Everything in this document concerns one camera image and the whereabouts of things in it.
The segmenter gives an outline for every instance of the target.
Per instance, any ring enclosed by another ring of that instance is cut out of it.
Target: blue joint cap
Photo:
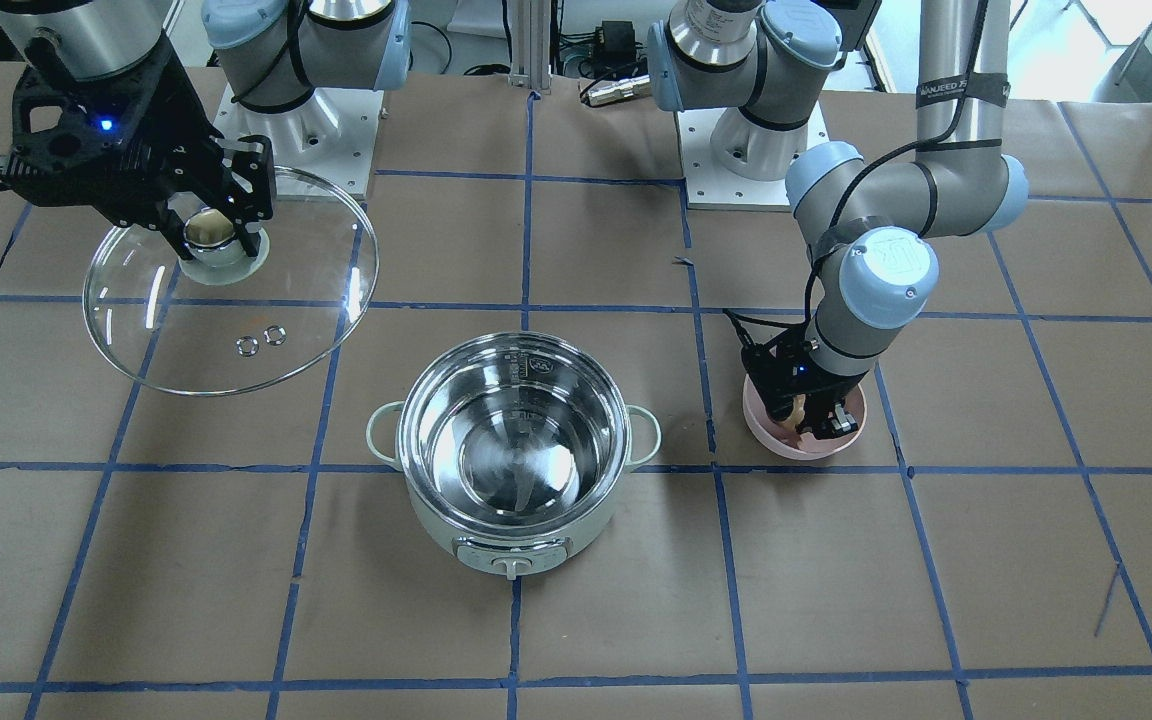
[[[270,29],[287,10],[287,0],[205,0],[202,26],[215,50],[237,47]]]
[[[838,251],[847,253],[838,268],[842,300],[861,323],[881,331],[922,313],[941,276],[932,245],[905,228],[874,228]]]
[[[407,83],[407,54],[411,46],[411,9],[407,0],[394,0],[394,14],[389,18],[389,38],[385,53],[380,55],[380,69],[376,70],[374,90],[397,90]]]
[[[996,232],[1007,227],[1024,213],[1029,202],[1029,177],[1025,177],[1024,165],[1011,156],[1002,156],[1002,159],[1007,162],[1007,190],[993,217],[978,232]]]
[[[768,0],[759,17],[768,40],[818,69],[829,69],[842,56],[838,20],[810,0]]]
[[[810,147],[799,159],[790,165],[790,172],[785,174],[785,195],[790,199],[790,210],[797,210],[808,192],[812,192],[814,183],[826,177],[839,165],[859,160],[861,152],[851,143],[842,141],[823,142]]]
[[[679,90],[679,70],[673,63],[669,43],[664,33],[664,20],[658,20],[647,29],[647,74],[652,77],[652,96],[657,108],[667,113],[681,113],[682,92]]]

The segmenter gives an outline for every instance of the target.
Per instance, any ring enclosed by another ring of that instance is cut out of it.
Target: stainless steel pot
[[[376,420],[399,414],[397,456],[376,448]],[[652,423],[652,450],[630,457],[630,416]],[[540,573],[584,550],[612,518],[621,473],[659,450],[660,424],[627,406],[607,370],[533,332],[453,347],[407,401],[379,407],[367,447],[402,471],[430,537],[463,564]]]

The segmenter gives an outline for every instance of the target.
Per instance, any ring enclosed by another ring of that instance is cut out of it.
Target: glass lid
[[[105,359],[175,395],[237,395],[291,378],[349,338],[376,287],[376,232],[325,179],[280,167],[275,180],[256,258],[189,194],[172,207],[195,260],[145,228],[105,237],[83,288],[88,333]]]

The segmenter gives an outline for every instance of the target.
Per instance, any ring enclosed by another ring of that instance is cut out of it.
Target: white mounting plate
[[[737,176],[725,168],[708,149],[708,136],[714,131],[725,108],[684,109],[677,113],[679,150],[682,154],[682,176],[687,179],[687,207],[696,210],[764,210],[788,213],[790,202],[785,196],[785,181],[760,182]],[[820,105],[812,108],[808,120],[808,146],[828,142],[824,129]]]
[[[367,198],[367,179],[371,177],[371,159],[376,151],[376,131],[380,127],[380,113],[385,93],[374,90],[347,90],[347,88],[319,88],[340,111],[340,137],[325,141],[319,147],[303,156],[275,154],[274,161],[288,168],[327,179],[358,200]],[[228,141],[237,141],[248,135],[247,128],[238,127],[238,113],[233,113],[230,99],[233,88],[225,86],[220,99],[220,111],[215,114],[215,128]]]

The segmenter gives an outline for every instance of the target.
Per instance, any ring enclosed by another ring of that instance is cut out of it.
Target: pot handle
[[[637,415],[637,416],[639,416],[639,418],[643,418],[645,420],[649,420],[649,423],[652,423],[652,430],[655,433],[655,441],[652,445],[652,450],[650,450],[643,457],[639,457],[639,458],[636,458],[636,460],[631,458],[631,460],[628,460],[626,462],[626,471],[628,473],[631,473],[634,470],[637,470],[641,467],[647,464],[649,461],[652,460],[655,456],[657,452],[660,450],[660,423],[659,423],[658,419],[655,419],[655,416],[652,414],[652,411],[650,411],[649,409],[646,409],[646,407],[626,406],[626,410],[630,415]]]
[[[388,455],[385,455],[384,452],[377,450],[376,440],[374,438],[371,437],[371,432],[372,430],[376,429],[376,420],[379,420],[381,415],[401,414],[403,404],[406,404],[406,401],[399,400],[394,402],[388,402],[388,404],[385,406],[377,407],[376,412],[371,414],[371,419],[367,420],[367,450],[371,450],[372,455],[379,457],[379,460],[384,462],[385,465],[389,465],[394,470],[399,470],[400,473],[402,473],[403,468],[397,463],[397,458],[391,457]]]

